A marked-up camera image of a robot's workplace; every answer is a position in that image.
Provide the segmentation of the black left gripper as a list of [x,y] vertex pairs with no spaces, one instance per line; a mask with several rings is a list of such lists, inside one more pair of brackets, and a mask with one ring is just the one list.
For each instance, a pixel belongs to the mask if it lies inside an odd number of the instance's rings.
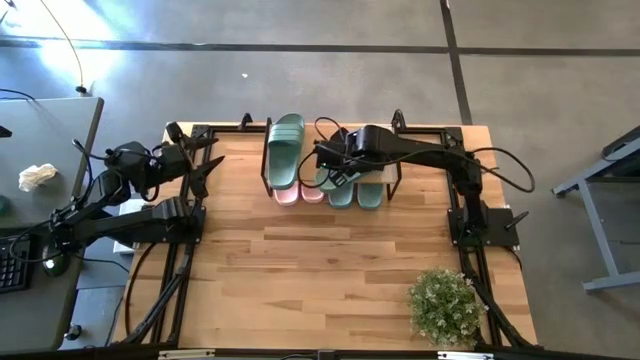
[[[186,148],[189,151],[197,151],[215,144],[217,138],[192,137],[186,140]],[[187,150],[181,144],[164,142],[159,156],[160,177],[163,182],[174,180],[184,176],[193,170],[193,163]],[[209,196],[207,190],[207,177],[220,165],[225,156],[219,156],[213,160],[198,165],[189,176],[189,188],[196,198]]]

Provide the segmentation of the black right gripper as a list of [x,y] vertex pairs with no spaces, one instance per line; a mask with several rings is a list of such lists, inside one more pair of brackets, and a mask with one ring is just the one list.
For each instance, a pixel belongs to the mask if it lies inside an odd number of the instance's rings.
[[343,172],[347,184],[354,183],[362,177],[362,173],[357,171],[360,165],[351,160],[356,150],[353,142],[315,141],[314,151],[316,153],[315,166],[317,168],[331,169],[328,171],[326,188],[333,190],[343,185]]

